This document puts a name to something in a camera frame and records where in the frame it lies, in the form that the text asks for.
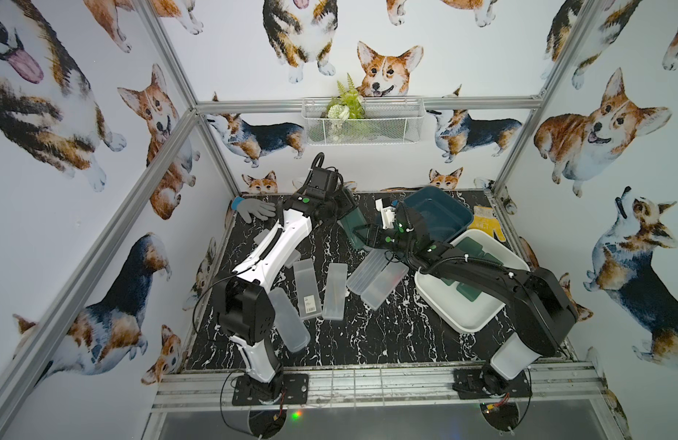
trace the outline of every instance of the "plastic bin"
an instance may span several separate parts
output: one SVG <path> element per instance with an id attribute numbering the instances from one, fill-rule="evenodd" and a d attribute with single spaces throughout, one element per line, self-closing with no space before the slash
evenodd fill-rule
<path id="1" fill-rule="evenodd" d="M 322 317 L 326 320 L 341 321 L 344 319 L 348 270 L 346 263 L 329 263 L 327 286 L 324 290 L 324 307 L 322 308 Z"/>
<path id="2" fill-rule="evenodd" d="M 322 303 L 317 289 L 317 277 L 314 275 L 312 259 L 300 260 L 292 265 L 295 272 L 295 287 L 298 292 L 299 316 L 303 320 L 322 314 Z"/>
<path id="3" fill-rule="evenodd" d="M 474 222 L 474 213 L 437 187 L 424 187 L 405 197 L 405 205 L 420 212 L 432 240 L 450 242 Z"/>
<path id="4" fill-rule="evenodd" d="M 297 353 L 309 343 L 309 332 L 299 319 L 298 311 L 292 306 L 291 299 L 281 287 L 276 287 L 268 293 L 273 309 L 276 311 L 274 324 L 278 334 L 291 353 Z"/>
<path id="5" fill-rule="evenodd" d="M 366 287 L 364 293 L 361 294 L 361 300 L 377 311 L 405 275 L 407 275 L 407 266 L 400 262 L 388 263 L 379 276 Z"/>
<path id="6" fill-rule="evenodd" d="M 387 266 L 387 252 L 389 251 L 384 249 L 371 250 L 369 255 L 361 261 L 359 267 L 356 268 L 354 273 L 346 280 L 346 287 L 356 295 L 364 293 L 366 287 L 368 287 L 369 284 L 379 276 L 380 271 Z"/>

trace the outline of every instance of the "yellow glove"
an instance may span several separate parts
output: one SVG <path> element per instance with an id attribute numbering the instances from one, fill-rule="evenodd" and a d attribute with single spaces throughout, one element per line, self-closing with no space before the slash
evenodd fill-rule
<path id="1" fill-rule="evenodd" d="M 493 236 L 493 233 L 498 237 L 498 240 L 505 242 L 505 234 L 500 227 L 500 222 L 495 217 L 493 208 L 486 208 L 484 206 L 474 207 L 474 222 L 468 227 L 470 230 L 482 230 L 486 234 Z"/>

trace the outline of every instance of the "white wall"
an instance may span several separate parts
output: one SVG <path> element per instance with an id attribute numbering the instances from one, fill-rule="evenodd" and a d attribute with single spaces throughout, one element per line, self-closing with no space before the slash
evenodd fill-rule
<path id="1" fill-rule="evenodd" d="M 586 73 L 583 88 L 572 87 L 571 71 L 545 116 L 589 115 L 598 109 L 608 79 L 621 67 L 627 96 L 635 104 L 672 110 L 665 127 L 635 139 L 612 165 L 583 184 L 581 198 L 572 193 L 572 181 L 552 182 L 553 164 L 539 156 L 532 142 L 508 181 L 519 206 L 512 217 L 518 233 L 543 267 L 557 276 L 571 273 L 573 298 L 594 313 L 574 326 L 570 338 L 581 358 L 589 347 L 598 350 L 609 387 L 627 413 L 636 440 L 659 435 L 678 439 L 678 370 L 638 359 L 632 347 L 643 350 L 642 342 L 651 339 L 649 331 L 605 291 L 588 291 L 583 282 L 593 268 L 594 245 L 616 221 L 615 198 L 626 186 L 656 203 L 678 202 L 678 69 L 662 67 L 677 29 L 678 0 L 667 1 L 662 8 L 643 1 L 618 40 Z M 661 222 L 678 240 L 678 204 L 661 216 Z M 653 269 L 678 300 L 678 248 L 657 248 L 653 255 Z"/>

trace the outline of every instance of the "white plastic tray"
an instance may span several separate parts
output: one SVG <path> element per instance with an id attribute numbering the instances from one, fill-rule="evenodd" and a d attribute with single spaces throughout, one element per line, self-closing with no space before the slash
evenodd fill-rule
<path id="1" fill-rule="evenodd" d="M 527 263 L 483 231 L 467 230 L 454 239 L 452 244 L 456 245 L 467 237 L 483 245 L 483 251 L 501 260 L 503 266 L 529 270 Z M 475 333 L 481 330 L 505 307 L 502 301 L 484 293 L 472 303 L 457 291 L 457 282 L 447 286 L 441 279 L 419 272 L 415 274 L 415 285 L 427 304 L 459 333 Z"/>

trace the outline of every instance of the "blue plastic bin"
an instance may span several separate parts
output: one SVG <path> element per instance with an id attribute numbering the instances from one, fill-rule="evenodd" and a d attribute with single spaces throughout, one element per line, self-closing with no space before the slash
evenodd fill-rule
<path id="1" fill-rule="evenodd" d="M 424 187 L 405 197 L 405 204 L 420 212 L 430 238 L 449 243 L 474 222 L 474 213 L 456 198 L 437 187 Z"/>

